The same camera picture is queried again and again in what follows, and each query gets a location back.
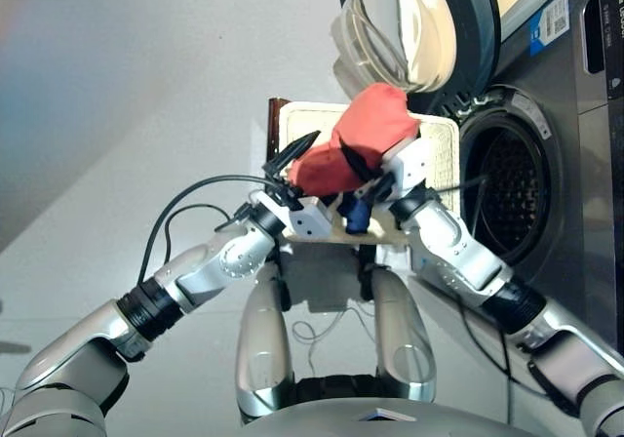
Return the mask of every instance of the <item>silver arm segment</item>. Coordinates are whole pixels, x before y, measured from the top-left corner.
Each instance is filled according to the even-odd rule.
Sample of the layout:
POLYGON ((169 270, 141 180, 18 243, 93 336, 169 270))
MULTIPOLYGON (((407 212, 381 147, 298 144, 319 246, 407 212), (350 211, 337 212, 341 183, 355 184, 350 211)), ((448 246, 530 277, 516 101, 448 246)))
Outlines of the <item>silver arm segment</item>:
MULTIPOLYGON (((265 212, 258 219, 267 223, 267 218, 270 215, 265 212)), ((269 225, 278 233, 283 228, 279 223, 269 225)), ((75 435, 105 435, 101 415, 128 383, 122 357, 129 362, 140 360, 151 342, 183 313, 232 282, 253 275, 273 249, 276 234, 269 234, 254 218, 230 227, 207 244, 180 254, 152 278, 107 302, 38 353, 19 377, 14 406, 0 421, 0 435, 66 435, 53 431, 58 426, 62 430, 63 422, 67 432, 78 429, 75 435), (89 410, 97 411, 90 416, 89 410)))

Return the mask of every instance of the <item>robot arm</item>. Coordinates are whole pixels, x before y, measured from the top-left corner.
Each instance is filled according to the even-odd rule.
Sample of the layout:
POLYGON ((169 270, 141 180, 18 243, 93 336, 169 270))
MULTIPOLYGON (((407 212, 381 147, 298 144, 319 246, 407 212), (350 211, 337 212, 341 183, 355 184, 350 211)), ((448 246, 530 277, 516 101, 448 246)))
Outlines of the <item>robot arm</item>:
POLYGON ((105 435, 103 417, 128 383, 127 362, 184 314, 253 275, 284 225, 263 205, 192 248, 52 342, 19 377, 0 435, 105 435))
POLYGON ((529 354, 528 368, 549 397, 580 417, 588 436, 622 435, 624 359, 617 352, 561 305, 520 282, 435 191, 418 186, 390 211, 409 235, 414 271, 498 322, 529 354))

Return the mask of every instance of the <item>wire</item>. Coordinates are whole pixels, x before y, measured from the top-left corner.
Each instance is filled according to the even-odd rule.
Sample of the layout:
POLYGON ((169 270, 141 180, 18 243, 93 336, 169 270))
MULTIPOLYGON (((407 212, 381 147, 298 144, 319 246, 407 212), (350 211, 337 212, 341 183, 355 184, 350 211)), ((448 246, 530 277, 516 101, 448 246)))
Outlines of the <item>wire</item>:
POLYGON ((367 317, 374 317, 374 313, 368 312, 365 308, 364 305, 367 305, 369 303, 374 303, 374 302, 358 302, 356 301, 356 304, 358 305, 358 308, 360 309, 360 311, 362 313, 364 313, 367 317))
POLYGON ((496 360, 493 357, 491 357, 491 355, 486 351, 486 349, 483 347, 483 345, 479 342, 479 340, 475 336, 474 332, 472 331, 472 328, 470 328, 470 325, 468 324, 468 319, 466 318, 466 308, 464 307, 464 304, 461 301, 461 298, 455 298, 455 301, 457 302, 457 309, 459 310, 459 315, 461 316, 461 321, 464 325, 464 328, 466 329, 466 333, 468 334, 472 342, 475 344, 475 346, 477 346, 477 348, 481 351, 481 353, 484 356, 486 356, 486 359, 501 374, 504 374, 505 376, 507 376, 514 384, 518 385, 522 390, 526 391, 527 393, 530 393, 531 395, 538 396, 540 398, 548 398, 544 393, 541 393, 537 390, 532 389, 531 387, 525 385, 521 381, 518 381, 515 377, 510 376, 505 372, 505 369, 500 364, 498 364, 498 362, 496 362, 496 360))
POLYGON ((359 311, 357 311, 353 307, 347 307, 341 312, 336 313, 335 317, 333 317, 333 320, 331 320, 330 325, 318 334, 316 333, 312 325, 310 325, 308 322, 305 322, 303 320, 297 320, 296 322, 292 324, 291 332, 292 332, 292 336, 294 337, 294 339, 301 344, 309 345, 307 358, 308 358, 308 366, 310 367, 310 370, 312 371, 312 377, 316 376, 316 368, 314 367, 314 363, 312 362, 312 354, 314 354, 314 349, 316 348, 317 344, 321 341, 321 339, 325 338, 333 331, 333 329, 338 325, 342 317, 344 317, 344 314, 347 313, 348 311, 352 311, 353 313, 356 314, 356 316, 358 317, 358 320, 360 321, 360 324, 362 325, 362 328, 364 328, 364 331, 366 332, 367 336, 374 343, 374 336, 369 331, 369 328, 364 322, 362 315, 360 314, 359 311), (297 327, 299 326, 305 327, 310 333, 310 335, 307 336, 298 332, 297 327))
POLYGON ((218 211, 225 217, 226 220, 230 221, 230 216, 224 210, 222 210, 219 206, 210 205, 208 203, 197 203, 194 205, 184 206, 178 210, 175 210, 165 221, 165 244, 167 245, 167 247, 165 248, 165 261, 163 262, 163 264, 169 262, 172 254, 172 237, 169 230, 169 226, 171 225, 172 220, 180 213, 188 210, 193 210, 195 208, 209 208, 211 210, 218 211))
POLYGON ((269 179, 263 179, 260 177, 254 177, 254 176, 242 176, 238 174, 210 177, 207 179, 196 181, 192 185, 184 188, 182 191, 179 192, 178 195, 176 195, 172 199, 172 201, 169 202, 169 204, 165 207, 165 209, 161 212, 159 217, 156 219, 156 222, 154 222, 152 230, 149 234, 149 238, 147 239, 145 252, 143 253, 143 260, 141 262, 140 270, 138 272, 138 279, 136 281, 137 284, 140 284, 145 278, 145 272, 147 271, 147 264, 149 263, 149 259, 151 257, 152 248, 154 247, 154 242, 156 241, 156 236, 158 235, 158 231, 160 230, 161 225, 163 225, 163 222, 167 218, 167 215, 172 211, 172 209, 181 200, 183 200, 186 196, 188 196, 193 191, 199 188, 202 188, 204 186, 220 182, 220 181, 251 181, 253 183, 262 183, 264 185, 269 185, 276 189, 280 188, 280 184, 275 181, 272 181, 269 179))
POLYGON ((477 190, 477 199, 475 200, 475 212, 472 217, 472 223, 470 227, 470 233, 473 238, 475 237, 475 233, 477 232, 477 220, 479 219, 479 214, 481 213, 484 199, 486 197, 486 186, 488 186, 488 177, 484 177, 479 182, 479 190, 477 190))
POLYGON ((507 376, 507 425, 514 422, 514 383, 511 381, 513 373, 511 372, 511 361, 509 360, 509 349, 507 348, 507 340, 505 334, 498 328, 498 337, 503 345, 503 358, 505 360, 505 375, 507 376))
MULTIPOLYGON (((466 188, 472 188, 473 186, 482 185, 487 181, 488 181, 488 176, 478 176, 478 177, 474 177, 473 179, 466 180, 463 183, 460 183, 459 185, 446 186, 440 189, 433 188, 433 190, 435 190, 437 194, 449 193, 451 191, 465 190, 466 188)), ((409 199, 408 196, 405 196, 403 198, 396 198, 394 200, 385 200, 384 203, 396 203, 397 201, 405 200, 406 198, 409 199)))
POLYGON ((16 392, 13 388, 10 388, 8 386, 0 386, 0 393, 2 394, 2 401, 0 401, 0 417, 4 413, 4 405, 7 402, 7 395, 5 394, 6 391, 12 394, 15 394, 16 392))

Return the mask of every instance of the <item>label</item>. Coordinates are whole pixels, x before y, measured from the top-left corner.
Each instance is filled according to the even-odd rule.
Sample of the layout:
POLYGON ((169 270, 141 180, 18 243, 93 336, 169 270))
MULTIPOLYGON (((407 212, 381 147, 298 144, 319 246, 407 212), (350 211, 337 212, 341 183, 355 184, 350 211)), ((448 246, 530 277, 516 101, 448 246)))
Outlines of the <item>label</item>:
POLYGON ((551 1, 533 15, 528 25, 530 27, 530 54, 533 56, 569 31, 567 0, 551 1))
POLYGON ((609 99, 624 96, 624 0, 600 0, 604 73, 609 99))
POLYGON ((511 99, 511 104, 514 107, 519 108, 528 118, 531 119, 542 139, 548 139, 553 135, 548 127, 546 117, 544 117, 542 111, 531 99, 526 98, 520 93, 515 93, 511 99))

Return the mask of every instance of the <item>red cloth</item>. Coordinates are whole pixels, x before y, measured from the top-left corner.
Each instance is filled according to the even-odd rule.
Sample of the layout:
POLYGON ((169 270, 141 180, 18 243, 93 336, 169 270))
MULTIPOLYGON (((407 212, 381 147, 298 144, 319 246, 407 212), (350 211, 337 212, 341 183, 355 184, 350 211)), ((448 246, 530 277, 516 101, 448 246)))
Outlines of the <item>red cloth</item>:
POLYGON ((377 169, 381 156, 396 143, 415 137, 418 120, 408 115, 406 94, 388 84, 376 83, 359 93, 333 127, 328 142, 309 149, 292 163, 289 180, 311 196, 355 190, 363 182, 351 170, 340 138, 377 169))

